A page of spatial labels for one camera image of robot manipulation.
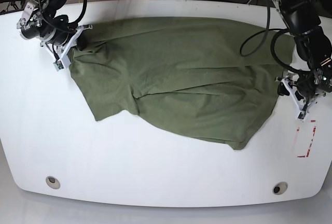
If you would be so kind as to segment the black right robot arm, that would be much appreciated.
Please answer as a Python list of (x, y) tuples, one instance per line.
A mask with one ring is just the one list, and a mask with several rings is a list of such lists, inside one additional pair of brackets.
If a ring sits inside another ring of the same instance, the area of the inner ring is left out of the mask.
[(83, 0), (79, 17), (69, 22), (67, 15), (57, 16), (67, 0), (28, 0), (22, 16), (17, 23), (17, 29), (22, 38), (29, 40), (38, 38), (46, 44), (64, 46), (77, 32), (78, 24), (87, 9), (87, 0)]

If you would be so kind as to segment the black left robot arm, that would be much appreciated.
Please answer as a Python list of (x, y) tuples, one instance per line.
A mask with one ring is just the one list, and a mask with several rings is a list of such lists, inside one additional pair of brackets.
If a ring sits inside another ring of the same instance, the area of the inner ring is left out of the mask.
[[(311, 0), (267, 0), (272, 1), (286, 28), (276, 30), (270, 43), (270, 51), (278, 65), (297, 74), (295, 82), (297, 100), (309, 105), (319, 93), (331, 92), (331, 42), (321, 27), (319, 14)], [(299, 57), (307, 63), (302, 71), (283, 63), (275, 52), (279, 37), (289, 33), (296, 43)]]

